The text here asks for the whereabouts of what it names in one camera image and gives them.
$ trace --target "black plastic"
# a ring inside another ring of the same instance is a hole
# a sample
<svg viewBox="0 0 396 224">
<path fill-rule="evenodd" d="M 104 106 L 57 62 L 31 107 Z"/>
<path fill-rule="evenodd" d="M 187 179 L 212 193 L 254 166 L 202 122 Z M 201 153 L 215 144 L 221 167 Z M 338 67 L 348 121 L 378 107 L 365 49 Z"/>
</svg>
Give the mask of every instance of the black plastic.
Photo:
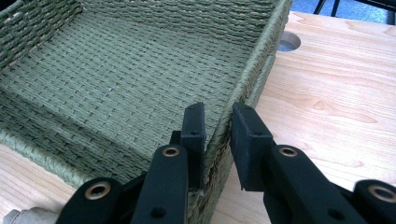
<svg viewBox="0 0 396 224">
<path fill-rule="evenodd" d="M 396 188 L 392 185 L 378 180 L 359 181 L 353 190 L 352 202 L 370 223 L 396 223 Z"/>
<path fill-rule="evenodd" d="M 176 148 L 176 156 L 165 156 Z M 132 224 L 187 223 L 187 150 L 179 145 L 158 148 L 140 193 Z"/>
<path fill-rule="evenodd" d="M 233 105 L 231 151 L 241 189 L 263 191 L 261 158 L 274 145 L 273 136 L 256 111 L 247 105 Z"/>
<path fill-rule="evenodd" d="M 189 105 L 184 110 L 180 144 L 189 154 L 189 188 L 202 189 L 204 184 L 204 151 L 205 151 L 205 106 L 203 103 Z"/>
<path fill-rule="evenodd" d="M 282 154 L 285 150 L 295 154 Z M 269 214 L 273 223 L 366 223 L 337 187 L 296 147 L 274 147 L 263 160 L 262 178 L 266 186 L 264 204 L 273 211 Z M 287 205 L 276 210 L 275 202 Z M 281 221 L 284 217 L 276 218 L 286 214 L 290 216 L 289 222 Z"/>
<path fill-rule="evenodd" d="M 89 187 L 99 182 L 110 184 L 110 192 L 103 198 L 89 200 L 85 193 Z M 122 194 L 122 184 L 111 178 L 96 178 L 82 185 L 58 217 L 57 224 L 70 223 L 117 223 L 119 211 L 119 197 Z"/>
</svg>

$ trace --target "woven basket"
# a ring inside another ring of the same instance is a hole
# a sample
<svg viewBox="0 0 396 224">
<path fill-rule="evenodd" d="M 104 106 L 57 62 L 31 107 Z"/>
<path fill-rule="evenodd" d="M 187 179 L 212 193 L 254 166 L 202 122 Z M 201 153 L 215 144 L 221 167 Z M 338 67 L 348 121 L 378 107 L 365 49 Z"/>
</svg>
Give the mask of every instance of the woven basket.
<svg viewBox="0 0 396 224">
<path fill-rule="evenodd" d="M 0 141 L 78 187 L 127 182 L 205 103 L 207 223 L 231 164 L 232 104 L 255 105 L 290 0 L 17 1 L 0 12 Z"/>
</svg>

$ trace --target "metal rivet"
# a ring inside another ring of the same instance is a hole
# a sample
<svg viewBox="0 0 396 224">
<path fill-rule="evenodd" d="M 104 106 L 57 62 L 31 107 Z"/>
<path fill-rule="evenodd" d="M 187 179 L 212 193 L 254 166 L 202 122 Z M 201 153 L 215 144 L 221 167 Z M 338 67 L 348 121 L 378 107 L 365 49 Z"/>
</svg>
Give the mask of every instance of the metal rivet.
<svg viewBox="0 0 396 224">
<path fill-rule="evenodd" d="M 105 197 L 111 190 L 111 186 L 106 181 L 92 184 L 86 191 L 85 197 L 89 200 L 98 200 Z"/>
<path fill-rule="evenodd" d="M 369 187 L 370 193 L 372 193 L 377 199 L 387 202 L 387 203 L 396 203 L 396 193 L 391 191 L 390 189 L 378 186 L 371 185 Z"/>
<path fill-rule="evenodd" d="M 297 151 L 288 147 L 282 147 L 279 150 L 280 154 L 287 156 L 287 157 L 295 157 L 297 156 Z"/>
<path fill-rule="evenodd" d="M 163 150 L 163 155 L 165 157 L 175 157 L 180 153 L 180 150 L 176 147 L 167 147 L 166 149 Z"/>
</svg>

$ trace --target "wood grain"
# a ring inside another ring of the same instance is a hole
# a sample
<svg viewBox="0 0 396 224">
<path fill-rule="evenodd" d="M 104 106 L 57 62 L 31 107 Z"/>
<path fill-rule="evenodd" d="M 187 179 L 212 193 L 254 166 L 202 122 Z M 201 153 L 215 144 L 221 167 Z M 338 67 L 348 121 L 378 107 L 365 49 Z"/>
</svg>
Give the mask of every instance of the wood grain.
<svg viewBox="0 0 396 224">
<path fill-rule="evenodd" d="M 364 178 L 396 186 L 396 28 L 291 12 L 286 30 L 302 45 L 276 55 L 257 106 L 275 140 L 347 189 Z M 59 211 L 75 191 L 4 146 L 0 190 L 0 219 L 34 206 Z M 212 223 L 270 223 L 262 193 L 241 191 L 234 167 Z"/>
</svg>

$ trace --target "green woven basket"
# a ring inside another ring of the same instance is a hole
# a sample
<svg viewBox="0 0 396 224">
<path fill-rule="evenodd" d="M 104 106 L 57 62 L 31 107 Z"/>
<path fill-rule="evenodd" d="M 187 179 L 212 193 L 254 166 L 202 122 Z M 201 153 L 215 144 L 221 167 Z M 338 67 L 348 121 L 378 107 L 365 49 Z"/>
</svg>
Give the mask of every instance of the green woven basket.
<svg viewBox="0 0 396 224">
<path fill-rule="evenodd" d="M 207 223 L 231 164 L 232 104 L 255 105 L 290 0 L 25 0 L 0 12 L 0 141 L 78 187 L 127 182 L 205 103 Z"/>
</svg>

